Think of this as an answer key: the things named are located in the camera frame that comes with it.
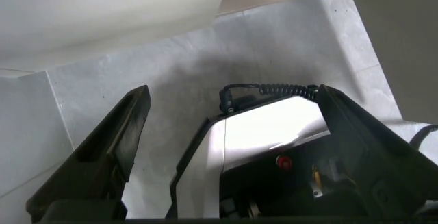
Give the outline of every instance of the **machine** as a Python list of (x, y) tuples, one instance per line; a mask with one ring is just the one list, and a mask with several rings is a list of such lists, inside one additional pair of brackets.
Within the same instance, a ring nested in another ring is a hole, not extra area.
[[(233, 98), (233, 88), (256, 88)], [(205, 119), (170, 183), (167, 222), (432, 222), (438, 166), (334, 88), (232, 84)], [(27, 202), (32, 221), (112, 223), (151, 99), (128, 93)]]

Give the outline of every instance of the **floor tile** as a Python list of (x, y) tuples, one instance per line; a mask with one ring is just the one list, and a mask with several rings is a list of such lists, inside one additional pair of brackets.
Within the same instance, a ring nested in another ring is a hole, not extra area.
[(194, 110), (212, 88), (217, 99), (226, 84), (259, 82), (247, 37), (242, 13), (232, 14), (206, 29), (49, 71), (74, 146), (137, 86), (150, 88), (145, 132), (156, 132), (169, 127), (168, 108)]
[(73, 151), (46, 72), (0, 79), (0, 196)]

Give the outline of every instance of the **gray tile floor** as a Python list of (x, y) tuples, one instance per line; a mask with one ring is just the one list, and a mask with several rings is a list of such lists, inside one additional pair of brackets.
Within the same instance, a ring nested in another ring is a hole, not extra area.
[[(328, 84), (409, 140), (352, 0), (292, 0), (220, 17), (208, 28), (48, 72), (74, 147), (132, 88), (152, 107), (123, 197), (129, 217), (163, 217), (175, 165), (218, 91), (236, 82)], [(428, 138), (421, 150), (436, 163)]]

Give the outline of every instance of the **white panel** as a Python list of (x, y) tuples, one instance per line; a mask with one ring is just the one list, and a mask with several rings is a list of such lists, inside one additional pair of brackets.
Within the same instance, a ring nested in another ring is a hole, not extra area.
[(438, 0), (355, 0), (403, 119), (438, 124)]
[(45, 72), (0, 78), (0, 138), (0, 196), (72, 153)]
[(232, 116), (226, 125), (225, 171), (247, 162), (251, 156), (328, 130), (318, 105), (302, 97)]
[(0, 0), (0, 68), (41, 71), (208, 25), (221, 0)]
[(178, 181), (178, 218), (219, 218), (224, 146), (225, 120), (222, 120), (210, 127)]

